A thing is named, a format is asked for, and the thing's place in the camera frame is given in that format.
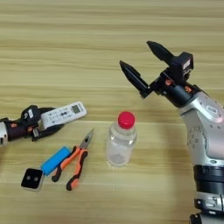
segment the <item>red bottle cap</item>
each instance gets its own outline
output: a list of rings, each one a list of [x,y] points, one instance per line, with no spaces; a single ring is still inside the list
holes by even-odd
[[[131,129],[135,124],[135,120],[134,115],[128,111],[124,111],[118,116],[118,124],[125,130]]]

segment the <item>black device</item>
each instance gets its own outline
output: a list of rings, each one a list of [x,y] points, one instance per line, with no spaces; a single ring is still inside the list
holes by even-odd
[[[162,45],[148,41],[152,52],[168,67],[148,85],[131,65],[120,61],[127,79],[145,98],[152,92],[165,96],[178,108],[187,128],[197,193],[190,224],[224,223],[224,109],[198,86],[187,80],[193,70],[193,55],[174,56]]]
[[[32,141],[37,141],[59,131],[64,124],[53,125],[47,129],[40,128],[41,115],[53,109],[31,105],[17,120],[10,120],[8,117],[0,119],[0,146],[5,146],[8,141],[11,142],[21,137],[31,137]]]
[[[41,170],[29,168],[24,174],[21,186],[30,190],[39,190],[44,178],[44,173]]]

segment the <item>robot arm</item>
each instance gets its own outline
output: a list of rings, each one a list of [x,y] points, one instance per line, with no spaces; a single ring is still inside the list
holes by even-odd
[[[140,73],[123,61],[122,71],[145,98],[153,91],[166,97],[182,116],[187,128],[197,193],[194,205],[201,213],[191,224],[224,223],[224,110],[196,85],[187,82],[193,70],[193,56],[178,57],[162,45],[148,41],[152,52],[168,67],[148,85]]]

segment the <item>pliers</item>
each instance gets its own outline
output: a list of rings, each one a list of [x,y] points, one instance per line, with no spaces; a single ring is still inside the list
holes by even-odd
[[[55,174],[52,176],[52,181],[53,182],[57,182],[60,179],[60,175],[62,173],[62,171],[67,167],[67,165],[72,162],[76,156],[79,155],[79,162],[78,164],[75,166],[75,171],[74,171],[74,175],[72,178],[70,178],[70,180],[67,182],[66,184],[66,189],[68,191],[72,191],[79,182],[79,178],[81,176],[81,171],[82,171],[82,167],[83,167],[83,163],[85,158],[88,156],[88,151],[87,151],[87,147],[92,139],[92,136],[94,134],[94,129],[92,129],[83,139],[83,141],[81,142],[80,146],[74,146],[73,147],[73,151],[71,152],[71,154],[65,158],[56,168],[56,172]]]

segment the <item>wood grain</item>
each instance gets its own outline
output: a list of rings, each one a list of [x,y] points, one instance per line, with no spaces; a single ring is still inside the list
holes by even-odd
[[[17,118],[31,104],[59,107],[82,101],[88,115],[55,136],[21,139],[0,150],[3,224],[186,224],[194,183],[186,129],[161,96],[144,101],[126,81],[119,60],[153,81],[165,68],[145,44],[193,53],[191,83],[224,103],[224,2],[219,0],[1,0],[0,117]],[[122,110],[137,120],[131,162],[105,160],[109,125]],[[80,185],[66,191],[74,164],[41,192],[20,187],[25,169],[57,149],[73,147],[95,128]]]

